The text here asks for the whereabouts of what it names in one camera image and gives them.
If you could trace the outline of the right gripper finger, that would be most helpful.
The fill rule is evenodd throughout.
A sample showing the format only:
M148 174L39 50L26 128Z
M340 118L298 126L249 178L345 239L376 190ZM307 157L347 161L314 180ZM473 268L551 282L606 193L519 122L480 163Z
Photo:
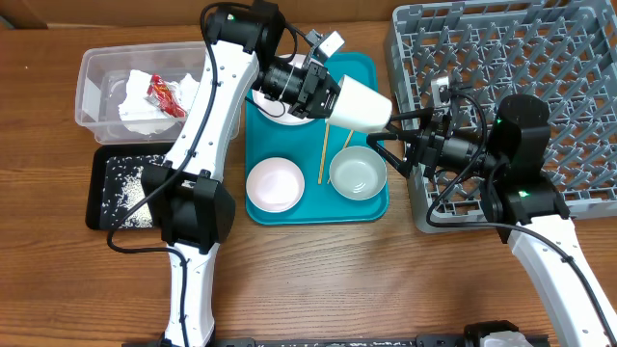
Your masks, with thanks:
M433 108L424 108L391 116L385 125L385 135L387 138L417 138L423 132L421 128L416 130L403 130L402 128L396 127L393 123L403 120L430 120L433 114Z
M371 133L366 136L366 143L376 151L386 162L388 162L402 176L409 177L412 171L412 160L410 155L405 153L402 158L396 157L381 145L382 141L401 141L410 147L417 143L416 132L380 132Z

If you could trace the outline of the grey green ceramic bowl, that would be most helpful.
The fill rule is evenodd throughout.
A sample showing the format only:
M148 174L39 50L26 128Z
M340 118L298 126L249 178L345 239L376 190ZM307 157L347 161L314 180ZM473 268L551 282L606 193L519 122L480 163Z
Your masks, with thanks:
M348 200L369 200L386 186L388 170L384 159L369 147L342 149L333 158L329 179L334 189Z

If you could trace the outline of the white paper cup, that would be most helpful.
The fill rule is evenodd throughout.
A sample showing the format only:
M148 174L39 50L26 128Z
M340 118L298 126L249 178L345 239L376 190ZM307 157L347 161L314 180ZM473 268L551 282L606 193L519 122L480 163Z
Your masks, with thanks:
M391 101L371 88L343 75L340 93L326 123L365 134L382 131L392 115Z

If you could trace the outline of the red snack wrapper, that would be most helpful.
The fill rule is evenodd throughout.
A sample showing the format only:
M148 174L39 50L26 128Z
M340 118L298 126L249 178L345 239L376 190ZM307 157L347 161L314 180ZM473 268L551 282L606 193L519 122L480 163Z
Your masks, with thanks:
M150 77L145 100L172 118L187 116L176 97L175 87L157 74Z

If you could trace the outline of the rice food scraps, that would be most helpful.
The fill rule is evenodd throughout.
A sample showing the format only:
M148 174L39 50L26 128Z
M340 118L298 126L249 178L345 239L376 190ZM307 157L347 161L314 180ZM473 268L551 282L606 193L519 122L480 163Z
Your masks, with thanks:
M158 154L112 156L106 162L102 188L100 227L109 229L146 195L141 175L145 165L159 165Z

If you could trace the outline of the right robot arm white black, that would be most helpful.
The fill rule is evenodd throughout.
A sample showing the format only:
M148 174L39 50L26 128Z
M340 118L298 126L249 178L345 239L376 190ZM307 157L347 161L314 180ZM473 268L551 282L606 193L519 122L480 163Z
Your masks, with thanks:
M458 228L494 228L530 277L563 346L613 346L616 311L591 270L561 192L543 171L550 141L550 109L529 94L501 100L493 122L480 103L461 92L475 109L479 133L453 130L453 110L428 108L391 117L367 144L400 174L423 165L454 178L433 200L438 206L463 180L479 177L482 222L450 223Z

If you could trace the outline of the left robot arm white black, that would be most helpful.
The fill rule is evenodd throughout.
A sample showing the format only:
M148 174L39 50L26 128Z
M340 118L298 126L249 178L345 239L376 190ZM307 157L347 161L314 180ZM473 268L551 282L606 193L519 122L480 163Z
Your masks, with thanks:
M266 1L207 5L200 28L205 58L197 94L162 164L142 173L148 209L171 261L163 346L209 346L214 340L214 262L235 216L224 165L248 91L281 102L300 119L328 117L339 94L323 66L344 44L336 31L304 34Z

